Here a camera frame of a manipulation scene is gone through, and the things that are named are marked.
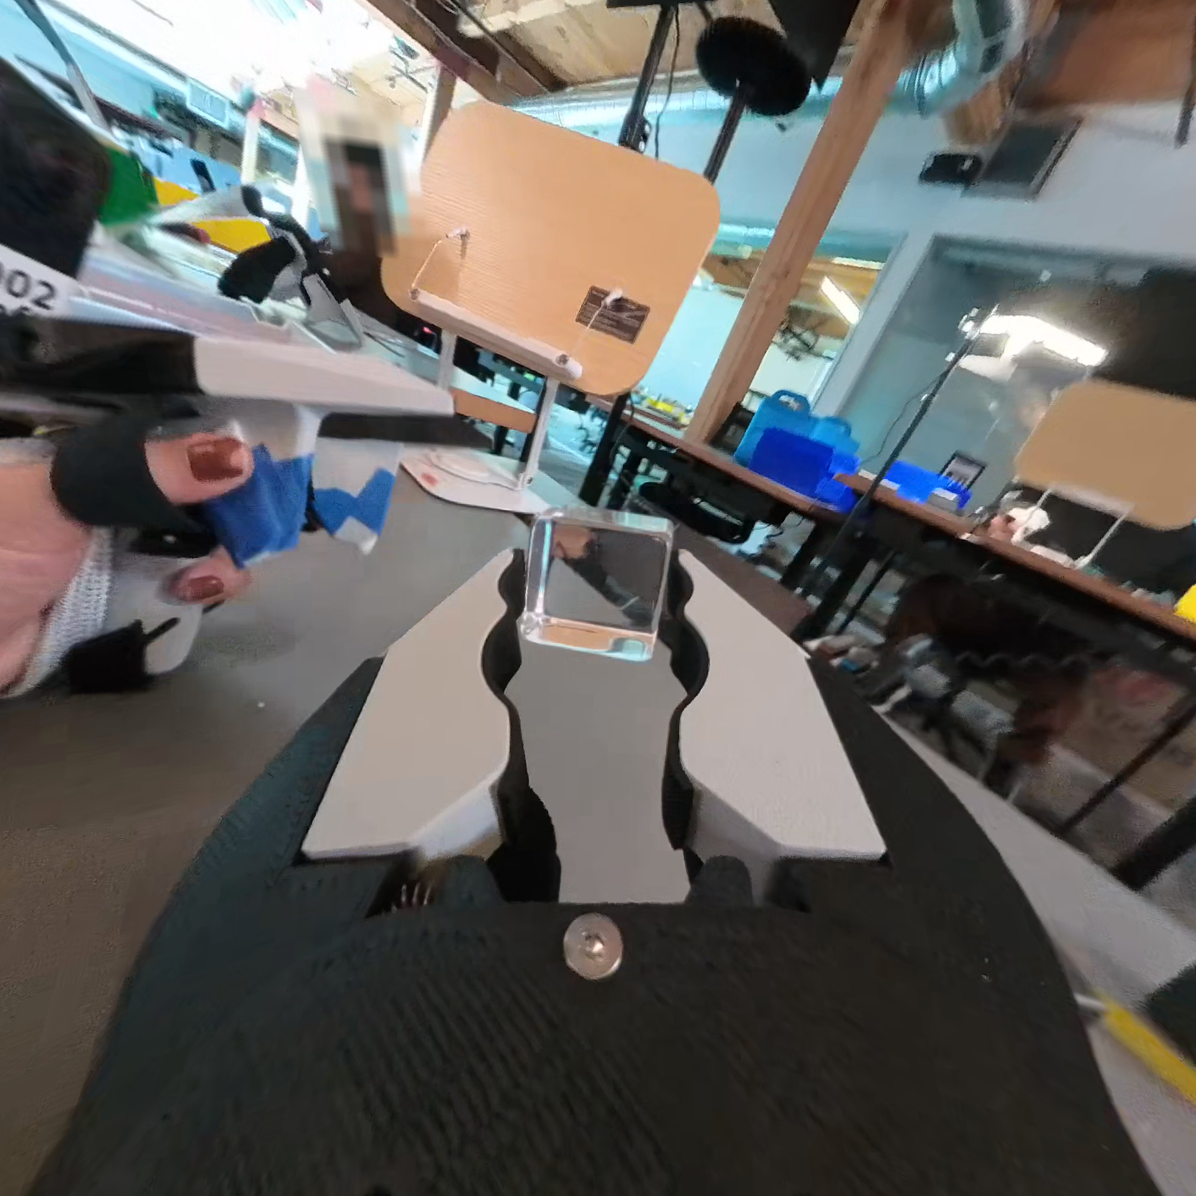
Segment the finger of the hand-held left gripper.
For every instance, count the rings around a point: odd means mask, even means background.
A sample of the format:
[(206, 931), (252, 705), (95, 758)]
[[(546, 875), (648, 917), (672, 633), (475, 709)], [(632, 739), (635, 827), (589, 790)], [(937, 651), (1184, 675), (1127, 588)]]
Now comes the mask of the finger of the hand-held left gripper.
[(461, 412), (302, 410), (293, 461), (312, 467), (399, 467), (408, 446), (481, 453), (487, 433)]
[(346, 412), (456, 412), (448, 387), (365, 351), (193, 340), (193, 372), (206, 396), (293, 402)]

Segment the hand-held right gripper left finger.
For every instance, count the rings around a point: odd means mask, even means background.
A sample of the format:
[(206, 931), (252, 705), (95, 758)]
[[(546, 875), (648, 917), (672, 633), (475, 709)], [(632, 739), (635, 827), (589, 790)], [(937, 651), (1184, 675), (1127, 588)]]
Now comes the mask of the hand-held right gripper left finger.
[(503, 546), (382, 657), (302, 842), (307, 860), (498, 850), (503, 868), (562, 879), (555, 827), (528, 776), (505, 686), (522, 665), (528, 554)]

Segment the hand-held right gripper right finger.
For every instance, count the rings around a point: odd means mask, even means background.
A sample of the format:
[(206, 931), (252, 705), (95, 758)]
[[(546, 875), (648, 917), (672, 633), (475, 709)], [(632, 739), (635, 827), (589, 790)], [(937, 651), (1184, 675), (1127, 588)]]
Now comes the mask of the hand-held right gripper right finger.
[(663, 637), (683, 686), (663, 776), (668, 843), (704, 860), (878, 860), (889, 842), (811, 657), (685, 546)]

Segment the clear acrylic cube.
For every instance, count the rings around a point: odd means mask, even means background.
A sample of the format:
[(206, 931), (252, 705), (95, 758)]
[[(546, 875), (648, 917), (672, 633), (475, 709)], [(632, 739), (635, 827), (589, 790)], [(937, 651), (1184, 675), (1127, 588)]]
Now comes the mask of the clear acrylic cube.
[(528, 545), (517, 637), (611, 661), (651, 661), (672, 524), (628, 511), (546, 511)]

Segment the person's left hand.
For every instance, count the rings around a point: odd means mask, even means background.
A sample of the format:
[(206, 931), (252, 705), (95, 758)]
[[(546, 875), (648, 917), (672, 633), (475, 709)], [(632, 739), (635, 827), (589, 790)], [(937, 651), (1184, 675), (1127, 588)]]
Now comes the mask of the person's left hand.
[[(215, 501), (246, 486), (256, 456), (234, 433), (184, 433), (142, 442), (142, 465), (167, 507)], [(66, 595), (93, 525), (76, 524), (52, 486), (52, 456), (0, 467), (0, 689), (27, 682), (54, 601)]]

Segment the black and white robot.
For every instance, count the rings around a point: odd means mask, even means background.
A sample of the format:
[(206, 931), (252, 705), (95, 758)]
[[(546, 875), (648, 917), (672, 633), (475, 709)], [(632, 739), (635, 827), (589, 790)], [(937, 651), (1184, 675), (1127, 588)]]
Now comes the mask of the black and white robot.
[(264, 305), (276, 285), (293, 281), (307, 305), (307, 327), (340, 327), (340, 340), (362, 351), (367, 340), (365, 320), (332, 275), (332, 259), (324, 257), (324, 245), (307, 236), (297, 218), (272, 213), (256, 185), (241, 185), (237, 196), (246, 218), (258, 218), (269, 224), (269, 241), (237, 249), (217, 275), (217, 291), (230, 303)]

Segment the brown office chair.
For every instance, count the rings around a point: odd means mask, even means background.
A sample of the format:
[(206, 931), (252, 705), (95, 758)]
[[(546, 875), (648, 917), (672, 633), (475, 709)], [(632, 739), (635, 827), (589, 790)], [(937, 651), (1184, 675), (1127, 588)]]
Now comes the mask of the brown office chair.
[(937, 573), (902, 587), (889, 624), (878, 661), (894, 665), (900, 648), (929, 637), (977, 682), (1003, 682), (1017, 693), (1013, 726), (995, 746), (995, 771), (1036, 771), (1055, 739), (1082, 709), (1082, 682), (1095, 651), (1030, 612), (988, 588)]

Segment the wooden panel on white stand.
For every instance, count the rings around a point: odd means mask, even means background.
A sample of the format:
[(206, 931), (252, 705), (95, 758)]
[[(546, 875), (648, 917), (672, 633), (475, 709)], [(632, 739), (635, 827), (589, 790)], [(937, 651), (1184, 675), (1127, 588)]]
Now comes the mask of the wooden panel on white stand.
[(1013, 461), (1013, 481), (1036, 488), (1036, 511), (1066, 496), (1113, 514), (1100, 545), (1077, 562), (1088, 568), (1121, 524), (1181, 531), (1196, 520), (1196, 402), (1119, 384), (1077, 382), (1040, 412)]
[(628, 396), (651, 370), (718, 228), (715, 185), (628, 146), (477, 99), (418, 176), (385, 298), (445, 333), (546, 377), (528, 465), (423, 446), (400, 467), (440, 501), (542, 514), (531, 495), (562, 384)]

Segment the flat blue plastic bin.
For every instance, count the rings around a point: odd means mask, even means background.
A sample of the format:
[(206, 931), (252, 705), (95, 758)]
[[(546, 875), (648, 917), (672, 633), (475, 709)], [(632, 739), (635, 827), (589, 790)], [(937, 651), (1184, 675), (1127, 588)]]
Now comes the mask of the flat blue plastic bin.
[(944, 501), (944, 511), (967, 511), (971, 507), (971, 488), (962, 481), (953, 481), (951, 473), (934, 473), (934, 467), (922, 467), (912, 461), (894, 461), (889, 473), (881, 473), (881, 486), (892, 486), (902, 501)]

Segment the wooden desk with black legs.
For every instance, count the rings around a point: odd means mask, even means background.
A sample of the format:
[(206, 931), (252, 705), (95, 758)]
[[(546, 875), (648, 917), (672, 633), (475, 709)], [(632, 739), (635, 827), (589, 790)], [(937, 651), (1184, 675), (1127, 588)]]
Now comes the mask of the wooden desk with black legs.
[(1105, 799), (1131, 788), (1161, 750), (1172, 750), (1191, 726), (1191, 648), (1196, 633), (1175, 612), (1119, 588), (1071, 565), (1055, 565), (1030, 546), (976, 531), (971, 520), (944, 514), (924, 501), (900, 496), (892, 486), (843, 473), (843, 486), (858, 495), (855, 520), (876, 554), (892, 546), (908, 565), (929, 573), (953, 573), (977, 587), (988, 599), (1013, 601), (1040, 624), (1055, 624), (1091, 648), (1166, 678), (1184, 689), (1166, 725), (1131, 758), (1066, 823), (1061, 836), (1080, 827)]
[(783, 565), (783, 587), (800, 595), (808, 587), (811, 565), (826, 558), (834, 535), (843, 531), (846, 514), (768, 481), (728, 453), (685, 441), (668, 432), (651, 412), (635, 410), (632, 396), (589, 396), (608, 421), (598, 432), (598, 446), (589, 467), (580, 473), (579, 496), (584, 507), (616, 501), (623, 507), (635, 488), (645, 465), (665, 473), (665, 486), (680, 488), (685, 501), (711, 507), (718, 520), (739, 525), (783, 525), (791, 514), (808, 524), (802, 546)]

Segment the black tripod pole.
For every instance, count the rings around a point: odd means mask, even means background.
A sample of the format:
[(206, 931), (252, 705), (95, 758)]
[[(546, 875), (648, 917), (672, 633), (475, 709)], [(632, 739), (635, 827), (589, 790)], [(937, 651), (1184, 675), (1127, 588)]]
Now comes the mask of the black tripod pole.
[[(648, 56), (645, 56), (632, 106), (628, 106), (623, 124), (620, 124), (620, 146), (628, 146), (635, 155), (648, 146), (648, 97), (651, 97), (651, 82), (663, 76), (665, 48), (683, 31), (683, 3), (665, 3), (663, 0), (659, 10), (663, 10), (659, 14), (659, 31), (651, 31), (651, 40), (648, 40)], [(601, 501), (601, 488), (608, 488), (608, 478), (611, 478), (611, 461), (616, 461), (616, 441), (620, 441), (628, 406), (632, 406), (632, 393), (620, 393), (611, 402), (611, 412), (608, 412), (608, 427), (598, 433), (596, 461), (589, 461), (589, 467), (580, 478), (580, 488), (579, 488), (579, 496), (584, 507)]]

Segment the black light stand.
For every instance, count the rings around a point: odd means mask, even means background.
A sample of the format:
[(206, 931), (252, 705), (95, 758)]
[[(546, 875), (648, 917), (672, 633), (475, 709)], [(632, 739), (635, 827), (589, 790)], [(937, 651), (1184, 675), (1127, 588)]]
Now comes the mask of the black light stand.
[(985, 333), (985, 320), (995, 317), (995, 305), (988, 309), (971, 309), (962, 320), (957, 320), (957, 348), (944, 354), (944, 370), (934, 377), (934, 384), (922, 393), (902, 433), (894, 441), (894, 446), (881, 456), (878, 473), (872, 478), (872, 486), (864, 488), (858, 507), (846, 514), (846, 525), (834, 535), (834, 545), (826, 546), (826, 558), (814, 562), (811, 576), (802, 581), (802, 599), (814, 595), (814, 587), (826, 581), (829, 565), (855, 546), (858, 541), (858, 524), (872, 514), (892, 465), (902, 456), (908, 441), (922, 432), (922, 421), (929, 417), (929, 410), (937, 406), (944, 382), (962, 370), (962, 359), (971, 354), (976, 340)]

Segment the yellow tape strip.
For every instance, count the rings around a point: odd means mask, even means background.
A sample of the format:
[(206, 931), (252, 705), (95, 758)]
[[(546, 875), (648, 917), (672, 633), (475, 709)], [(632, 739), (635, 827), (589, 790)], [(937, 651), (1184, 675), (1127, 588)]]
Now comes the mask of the yellow tape strip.
[(1196, 1108), (1196, 1062), (1172, 1037), (1161, 1037), (1146, 1017), (1119, 1004), (1113, 997), (1071, 991), (1071, 1000), (1091, 1025), (1105, 1025), (1105, 1031), (1131, 1048), (1161, 1087)]

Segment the black round disc on pole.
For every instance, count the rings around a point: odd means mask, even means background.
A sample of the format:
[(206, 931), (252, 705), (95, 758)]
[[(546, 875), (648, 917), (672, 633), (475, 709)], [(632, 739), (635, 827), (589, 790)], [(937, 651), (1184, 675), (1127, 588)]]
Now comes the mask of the black round disc on pole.
[(785, 39), (747, 16), (715, 16), (694, 48), (700, 76), (728, 99), (704, 176), (715, 185), (744, 114), (791, 117), (811, 97), (811, 76)]

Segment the dark ceiling vent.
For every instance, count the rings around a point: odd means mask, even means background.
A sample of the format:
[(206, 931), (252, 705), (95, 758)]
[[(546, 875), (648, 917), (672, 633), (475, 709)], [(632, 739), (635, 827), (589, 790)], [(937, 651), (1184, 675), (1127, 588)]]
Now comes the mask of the dark ceiling vent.
[(1080, 129), (1082, 117), (1071, 114), (1003, 124), (1003, 133), (977, 150), (977, 172), (967, 181), (967, 196), (1032, 202)]

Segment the wooden support post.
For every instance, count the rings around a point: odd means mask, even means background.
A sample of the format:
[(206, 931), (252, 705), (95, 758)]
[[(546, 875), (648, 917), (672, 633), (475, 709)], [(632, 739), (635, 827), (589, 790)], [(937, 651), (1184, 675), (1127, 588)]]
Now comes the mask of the wooden support post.
[(739, 303), (728, 342), (711, 370), (711, 382), (685, 427), (691, 442), (711, 442), (724, 417), (747, 393), (785, 309), (802, 285), (802, 272), (858, 172), (858, 158), (881, 123), (881, 110), (929, 39), (934, 0), (881, 0), (876, 3), (843, 86), (826, 114), (811, 155), (791, 187), (791, 202), (775, 224), (767, 259)]

